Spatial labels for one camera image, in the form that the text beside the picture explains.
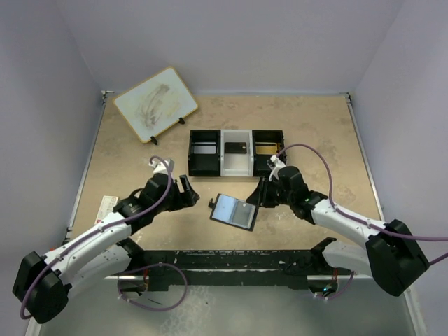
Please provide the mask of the black and white tray organizer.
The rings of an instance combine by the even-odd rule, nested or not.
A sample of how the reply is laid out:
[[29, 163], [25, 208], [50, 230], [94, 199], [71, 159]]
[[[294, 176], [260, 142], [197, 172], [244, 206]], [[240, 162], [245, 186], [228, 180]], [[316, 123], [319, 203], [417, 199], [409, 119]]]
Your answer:
[[269, 176], [268, 161], [285, 148], [279, 129], [193, 129], [188, 174], [193, 177]]

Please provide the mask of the black leather card holder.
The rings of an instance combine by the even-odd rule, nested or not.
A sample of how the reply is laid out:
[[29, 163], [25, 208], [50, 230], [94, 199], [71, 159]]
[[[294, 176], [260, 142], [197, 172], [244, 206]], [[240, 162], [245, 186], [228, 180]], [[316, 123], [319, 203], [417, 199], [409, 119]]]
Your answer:
[[215, 199], [209, 200], [209, 208], [211, 209], [209, 218], [212, 221], [253, 231], [259, 206], [218, 193]]

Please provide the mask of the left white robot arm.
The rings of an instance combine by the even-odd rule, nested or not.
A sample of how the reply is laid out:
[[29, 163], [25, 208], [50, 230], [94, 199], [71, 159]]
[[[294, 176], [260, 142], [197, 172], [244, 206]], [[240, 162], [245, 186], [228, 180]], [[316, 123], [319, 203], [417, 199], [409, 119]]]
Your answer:
[[199, 198], [187, 176], [155, 173], [77, 238], [45, 255], [26, 255], [13, 285], [21, 319], [46, 323], [84, 286], [109, 275], [142, 271], [149, 257], [130, 237], [158, 214], [192, 207]]

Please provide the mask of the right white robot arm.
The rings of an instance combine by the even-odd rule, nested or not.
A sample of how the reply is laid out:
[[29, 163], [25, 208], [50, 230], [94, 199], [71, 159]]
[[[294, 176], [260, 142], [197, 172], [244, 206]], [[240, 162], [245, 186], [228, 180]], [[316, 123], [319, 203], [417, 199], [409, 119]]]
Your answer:
[[299, 219], [346, 237], [352, 245], [332, 241], [323, 249], [325, 262], [372, 277], [389, 295], [400, 296], [430, 267], [406, 224], [371, 220], [333, 204], [308, 188], [297, 167], [282, 168], [273, 179], [260, 178], [246, 201], [265, 208], [287, 205]]

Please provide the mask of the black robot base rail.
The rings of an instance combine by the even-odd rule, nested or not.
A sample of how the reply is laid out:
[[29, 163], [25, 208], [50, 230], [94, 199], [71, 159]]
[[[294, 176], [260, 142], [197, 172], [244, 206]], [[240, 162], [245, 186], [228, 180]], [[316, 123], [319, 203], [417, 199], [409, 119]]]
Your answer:
[[178, 267], [190, 286], [280, 286], [308, 288], [311, 279], [350, 274], [329, 266], [323, 249], [334, 242], [326, 238], [310, 250], [170, 251], [144, 250], [132, 239], [118, 243], [130, 257], [126, 270], [142, 275], [142, 267], [167, 263]]

